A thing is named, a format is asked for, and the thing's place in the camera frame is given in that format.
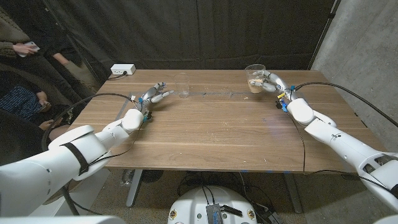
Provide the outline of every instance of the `wooden table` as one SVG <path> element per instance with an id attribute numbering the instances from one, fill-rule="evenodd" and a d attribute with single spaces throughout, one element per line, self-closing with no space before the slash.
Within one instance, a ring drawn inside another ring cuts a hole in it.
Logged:
<path id="1" fill-rule="evenodd" d="M 276 95 L 251 93 L 244 70 L 137 70 L 107 81 L 98 93 L 140 97 L 158 82 L 175 88 L 173 76 L 190 76 L 190 96 L 170 95 L 154 106 L 153 120 L 143 125 L 132 149 L 107 165 L 120 169 L 303 172 L 303 144 L 288 114 L 275 106 Z M 318 71 L 273 71 L 288 85 L 327 82 Z M 384 147 L 330 86 L 310 85 L 298 93 L 330 118 L 337 128 L 371 147 Z M 90 124 L 101 131 L 134 105 L 117 96 L 93 98 L 72 128 Z M 328 146 L 297 125 L 305 142 L 305 171 L 332 169 L 354 172 Z M 127 150 L 134 136 L 114 154 Z"/>

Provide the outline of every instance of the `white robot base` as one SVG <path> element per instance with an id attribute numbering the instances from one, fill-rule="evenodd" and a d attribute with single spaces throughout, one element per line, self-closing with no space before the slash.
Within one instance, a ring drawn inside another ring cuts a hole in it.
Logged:
<path id="1" fill-rule="evenodd" d="M 241 216 L 234 214 L 237 210 Z M 252 205 L 240 194 L 226 187 L 207 186 L 190 190 L 175 201 L 167 223 L 256 224 L 257 220 Z"/>

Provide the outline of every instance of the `black rubber band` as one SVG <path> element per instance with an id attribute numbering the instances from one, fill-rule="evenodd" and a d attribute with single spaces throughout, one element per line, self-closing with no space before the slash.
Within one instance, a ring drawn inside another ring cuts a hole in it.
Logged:
<path id="1" fill-rule="evenodd" d="M 76 148 L 76 146 L 70 142 L 63 144 L 62 146 L 67 147 L 73 155 L 75 155 L 77 161 L 80 163 L 80 170 L 79 170 L 79 175 L 82 175 L 83 173 L 88 171 L 88 163 L 83 154 L 79 151 L 79 149 Z"/>

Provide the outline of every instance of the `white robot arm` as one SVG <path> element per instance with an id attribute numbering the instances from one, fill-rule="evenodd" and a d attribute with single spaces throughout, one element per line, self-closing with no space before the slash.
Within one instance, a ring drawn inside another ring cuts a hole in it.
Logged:
<path id="1" fill-rule="evenodd" d="M 155 85 L 159 86 L 165 87 L 165 83 Z M 70 180 L 85 179 L 104 167 L 112 155 L 110 148 L 138 130 L 150 119 L 149 106 L 168 95 L 153 89 L 147 91 L 150 96 L 145 93 L 145 98 L 140 98 L 137 109 L 129 109 L 124 118 L 101 132 L 94 134 L 89 125 L 75 128 L 52 141 L 48 151 L 1 166 L 0 217 L 29 215 Z"/>
<path id="2" fill-rule="evenodd" d="M 288 105 L 280 100 L 285 112 L 289 112 L 305 131 L 316 140 L 330 146 L 341 158 L 351 164 L 363 184 L 374 193 L 382 202 L 398 212 L 398 153 L 381 152 L 373 149 L 356 138 L 336 128 L 336 123 L 329 117 L 321 114 L 307 104 L 302 98 L 297 98 L 295 92 L 276 74 L 265 71 L 262 83 L 251 82 L 251 85 L 270 83 L 276 85 L 279 98 L 291 101 Z"/>

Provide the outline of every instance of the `concrete wall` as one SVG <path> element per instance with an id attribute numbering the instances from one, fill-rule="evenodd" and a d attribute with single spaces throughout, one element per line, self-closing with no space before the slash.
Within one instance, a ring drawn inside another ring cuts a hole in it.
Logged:
<path id="1" fill-rule="evenodd" d="M 342 0 L 312 70 L 367 99 L 398 121 L 398 1 Z M 388 151 L 398 128 L 368 105 L 339 91 Z"/>

